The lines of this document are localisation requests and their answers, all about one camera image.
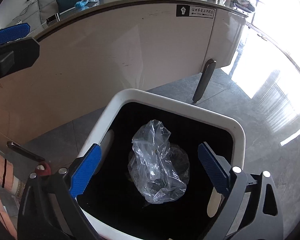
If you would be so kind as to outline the clear plastic bag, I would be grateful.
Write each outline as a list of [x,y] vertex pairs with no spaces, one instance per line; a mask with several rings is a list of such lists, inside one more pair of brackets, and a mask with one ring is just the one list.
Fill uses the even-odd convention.
[[147,202],[163,204],[184,195],[190,180],[188,155],[169,142],[170,131],[158,120],[143,125],[133,136],[130,177]]

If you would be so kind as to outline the white trash bin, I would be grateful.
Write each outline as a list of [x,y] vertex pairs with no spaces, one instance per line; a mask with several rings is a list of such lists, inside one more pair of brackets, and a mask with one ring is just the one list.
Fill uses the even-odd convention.
[[[128,171],[133,136],[151,120],[162,122],[170,144],[190,162],[186,192],[173,202],[148,203]],[[137,89],[117,93],[81,149],[102,149],[96,174],[76,198],[93,229],[105,239],[222,239],[228,229],[216,228],[221,195],[199,159],[203,143],[231,166],[243,166],[245,133],[233,118]]]

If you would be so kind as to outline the beige coffee table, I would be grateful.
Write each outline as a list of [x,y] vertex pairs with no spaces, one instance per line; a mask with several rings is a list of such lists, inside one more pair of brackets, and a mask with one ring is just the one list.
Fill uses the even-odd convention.
[[[178,4],[215,16],[177,17]],[[104,107],[123,89],[196,75],[209,59],[228,66],[245,23],[245,14],[203,0],[101,0],[67,12],[31,34],[40,45],[33,66],[0,79],[0,149]]]

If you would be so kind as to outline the blue and clear wrapper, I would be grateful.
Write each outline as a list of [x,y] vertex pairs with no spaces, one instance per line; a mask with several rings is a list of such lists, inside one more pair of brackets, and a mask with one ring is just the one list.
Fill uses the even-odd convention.
[[83,8],[88,3],[94,3],[94,5],[99,5],[100,1],[99,0],[81,0],[81,1],[76,2],[75,8]]

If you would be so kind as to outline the dark metal table leg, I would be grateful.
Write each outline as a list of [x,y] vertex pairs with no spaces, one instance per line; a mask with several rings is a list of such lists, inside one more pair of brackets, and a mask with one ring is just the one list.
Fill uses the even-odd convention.
[[211,79],[211,76],[213,75],[213,72],[215,70],[215,67],[216,67],[216,61],[213,60],[213,59],[209,59],[205,66],[204,66],[204,69],[203,69],[203,72],[202,72],[202,75],[200,77],[200,80],[199,80],[199,83],[198,83],[198,86],[196,88],[196,91],[193,95],[193,98],[192,98],[192,101],[193,102],[197,102],[199,101],[206,88],[207,88],[207,85],[209,84],[209,81]]

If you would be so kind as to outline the black table label sticker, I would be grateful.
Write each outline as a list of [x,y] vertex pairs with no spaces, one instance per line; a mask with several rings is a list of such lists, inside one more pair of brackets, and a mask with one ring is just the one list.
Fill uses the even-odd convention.
[[182,4],[176,6],[177,17],[201,17],[213,19],[215,12],[216,10],[214,8]]

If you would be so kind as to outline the black swivel stool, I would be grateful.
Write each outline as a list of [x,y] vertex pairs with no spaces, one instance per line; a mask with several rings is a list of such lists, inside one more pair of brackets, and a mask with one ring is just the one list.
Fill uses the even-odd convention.
[[252,13],[255,11],[255,7],[250,3],[249,0],[234,0],[234,5],[238,9],[241,9],[248,13]]

